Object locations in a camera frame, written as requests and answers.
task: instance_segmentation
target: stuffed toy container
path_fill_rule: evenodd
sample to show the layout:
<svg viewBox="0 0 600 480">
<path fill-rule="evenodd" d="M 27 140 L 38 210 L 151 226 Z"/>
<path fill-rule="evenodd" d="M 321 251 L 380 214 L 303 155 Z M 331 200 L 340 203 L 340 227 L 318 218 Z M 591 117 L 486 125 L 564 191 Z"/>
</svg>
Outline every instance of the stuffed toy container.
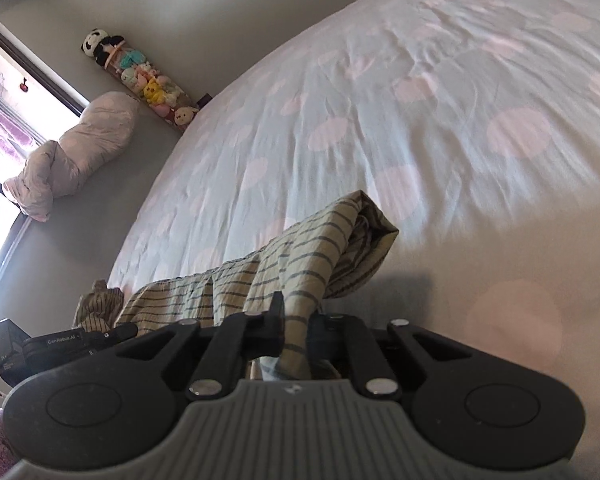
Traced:
<svg viewBox="0 0 600 480">
<path fill-rule="evenodd" d="M 94 28 L 82 42 L 82 51 L 181 132 L 200 111 L 182 88 L 122 36 Z"/>
</svg>

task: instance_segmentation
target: silver rivet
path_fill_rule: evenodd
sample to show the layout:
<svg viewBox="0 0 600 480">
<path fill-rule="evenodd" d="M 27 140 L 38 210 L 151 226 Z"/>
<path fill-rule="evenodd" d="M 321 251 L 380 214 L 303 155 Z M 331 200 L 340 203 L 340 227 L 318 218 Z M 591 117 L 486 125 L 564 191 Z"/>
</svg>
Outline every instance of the silver rivet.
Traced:
<svg viewBox="0 0 600 480">
<path fill-rule="evenodd" d="M 210 397 L 222 391 L 222 384 L 215 379 L 200 379 L 189 387 L 189 391 L 200 397 Z"/>
<path fill-rule="evenodd" d="M 371 379 L 365 384 L 365 388 L 374 395 L 391 395 L 398 391 L 398 383 L 392 379 L 382 377 Z"/>
</svg>

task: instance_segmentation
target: striped garment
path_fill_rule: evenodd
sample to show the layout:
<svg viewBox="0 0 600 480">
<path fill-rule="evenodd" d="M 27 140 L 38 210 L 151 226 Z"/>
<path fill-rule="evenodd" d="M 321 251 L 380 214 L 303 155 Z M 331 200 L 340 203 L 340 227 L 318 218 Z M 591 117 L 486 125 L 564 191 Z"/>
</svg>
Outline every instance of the striped garment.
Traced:
<svg viewBox="0 0 600 480">
<path fill-rule="evenodd" d="M 397 235 L 398 229 L 359 190 L 243 258 L 201 274 L 145 285 L 124 308 L 122 292 L 100 280 L 80 298 L 74 325 L 105 332 L 133 322 L 138 335 L 185 318 L 199 319 L 202 326 L 218 325 L 235 312 L 267 310 L 273 293 L 281 290 L 285 346 L 279 358 L 259 359 L 260 372 L 264 379 L 307 379 L 309 317 L 322 298 L 345 296 L 367 282 Z"/>
</svg>

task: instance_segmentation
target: white bed sheet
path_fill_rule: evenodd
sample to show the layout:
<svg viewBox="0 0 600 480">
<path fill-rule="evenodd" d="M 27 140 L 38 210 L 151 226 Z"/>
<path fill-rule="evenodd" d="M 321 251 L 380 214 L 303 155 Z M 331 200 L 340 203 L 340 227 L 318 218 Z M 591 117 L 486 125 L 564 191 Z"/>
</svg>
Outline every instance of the white bed sheet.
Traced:
<svg viewBox="0 0 600 480">
<path fill-rule="evenodd" d="M 560 378 L 600 479 L 600 0 L 360 0 L 193 121 L 110 276 L 130 294 L 366 190 L 401 230 L 331 310 Z"/>
</svg>

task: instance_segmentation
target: panda head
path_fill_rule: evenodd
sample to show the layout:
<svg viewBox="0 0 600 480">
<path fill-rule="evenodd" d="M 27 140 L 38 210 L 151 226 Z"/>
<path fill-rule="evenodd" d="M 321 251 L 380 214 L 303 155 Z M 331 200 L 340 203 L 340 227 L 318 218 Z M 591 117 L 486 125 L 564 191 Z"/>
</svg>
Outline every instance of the panda head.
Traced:
<svg viewBox="0 0 600 480">
<path fill-rule="evenodd" d="M 96 48 L 96 45 L 99 44 L 103 38 L 106 38 L 108 34 L 102 30 L 101 28 L 94 28 L 84 41 L 82 42 L 81 49 L 82 51 L 89 57 L 93 57 L 93 50 Z"/>
</svg>

